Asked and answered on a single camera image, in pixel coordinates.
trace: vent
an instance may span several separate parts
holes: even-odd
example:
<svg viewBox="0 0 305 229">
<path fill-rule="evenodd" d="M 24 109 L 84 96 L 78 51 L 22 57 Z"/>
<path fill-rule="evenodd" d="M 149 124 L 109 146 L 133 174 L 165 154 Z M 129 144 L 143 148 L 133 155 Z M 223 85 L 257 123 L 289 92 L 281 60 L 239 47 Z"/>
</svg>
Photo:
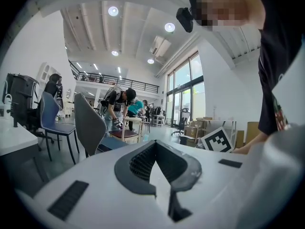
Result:
<svg viewBox="0 0 305 229">
<path fill-rule="evenodd" d="M 153 41 L 152 47 L 149 51 L 156 58 L 163 57 L 170 46 L 171 43 L 168 40 L 166 40 L 164 37 L 156 36 L 156 38 Z"/>
</svg>

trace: black rubber pad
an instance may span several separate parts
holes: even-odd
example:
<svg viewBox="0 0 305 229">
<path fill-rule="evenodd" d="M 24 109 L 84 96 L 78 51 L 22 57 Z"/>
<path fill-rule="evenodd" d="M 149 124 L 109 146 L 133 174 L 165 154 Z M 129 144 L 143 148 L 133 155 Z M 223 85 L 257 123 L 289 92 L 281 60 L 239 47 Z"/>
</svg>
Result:
<svg viewBox="0 0 305 229">
<path fill-rule="evenodd" d="M 48 211 L 61 220 L 65 220 L 81 198 L 89 183 L 75 181 L 68 189 L 51 205 Z"/>
<path fill-rule="evenodd" d="M 234 168 L 240 168 L 240 166 L 242 166 L 241 162 L 236 162 L 236 161 L 232 161 L 232 160 L 228 160 L 228 159 L 221 159 L 218 163 L 225 165 L 225 166 L 231 166 Z"/>
</svg>

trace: large window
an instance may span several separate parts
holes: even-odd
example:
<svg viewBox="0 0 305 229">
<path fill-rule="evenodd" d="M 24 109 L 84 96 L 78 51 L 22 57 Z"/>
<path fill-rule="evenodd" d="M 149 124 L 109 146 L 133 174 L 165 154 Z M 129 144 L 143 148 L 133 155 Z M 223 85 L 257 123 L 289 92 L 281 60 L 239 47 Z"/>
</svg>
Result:
<svg viewBox="0 0 305 229">
<path fill-rule="evenodd" d="M 204 82 L 193 86 L 193 120 L 205 117 L 205 90 Z"/>
<path fill-rule="evenodd" d="M 203 71 L 198 53 L 187 58 L 167 77 L 166 124 L 177 126 L 183 108 L 188 108 L 190 118 L 205 116 L 205 90 Z"/>
<path fill-rule="evenodd" d="M 173 89 L 173 73 L 169 76 L 168 81 L 168 90 L 171 91 Z"/>
<path fill-rule="evenodd" d="M 202 66 L 199 55 L 191 59 L 191 71 L 192 71 L 192 79 L 196 79 L 199 76 L 202 76 Z"/>
<path fill-rule="evenodd" d="M 184 66 L 178 69 L 175 73 L 175 88 L 191 81 L 190 63 L 187 62 Z"/>
</svg>

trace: black railing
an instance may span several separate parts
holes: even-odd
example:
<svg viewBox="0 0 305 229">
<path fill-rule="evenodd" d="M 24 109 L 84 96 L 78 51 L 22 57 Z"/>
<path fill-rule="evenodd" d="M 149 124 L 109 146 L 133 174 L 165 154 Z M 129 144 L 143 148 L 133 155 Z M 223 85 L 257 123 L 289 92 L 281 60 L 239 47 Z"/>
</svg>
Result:
<svg viewBox="0 0 305 229">
<path fill-rule="evenodd" d="M 158 93 L 159 86 L 133 81 L 125 78 L 119 78 L 110 75 L 99 75 L 95 73 L 80 72 L 75 65 L 69 60 L 70 67 L 74 78 L 79 81 L 97 82 L 102 84 L 120 85 L 121 87 L 132 88 L 134 90 L 142 90 L 150 93 Z"/>
</svg>

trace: teal shirt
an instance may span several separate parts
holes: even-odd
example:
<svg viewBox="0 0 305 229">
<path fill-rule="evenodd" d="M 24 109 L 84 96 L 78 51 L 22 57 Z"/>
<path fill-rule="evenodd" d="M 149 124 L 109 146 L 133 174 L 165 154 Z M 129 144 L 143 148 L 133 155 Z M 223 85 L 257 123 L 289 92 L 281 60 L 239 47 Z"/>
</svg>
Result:
<svg viewBox="0 0 305 229">
<path fill-rule="evenodd" d="M 133 112 L 136 115 L 139 112 L 139 110 L 143 109 L 143 108 L 144 108 L 143 102 L 142 101 L 137 101 L 137 102 L 135 102 L 135 104 L 130 105 L 128 107 L 128 110 Z"/>
</svg>

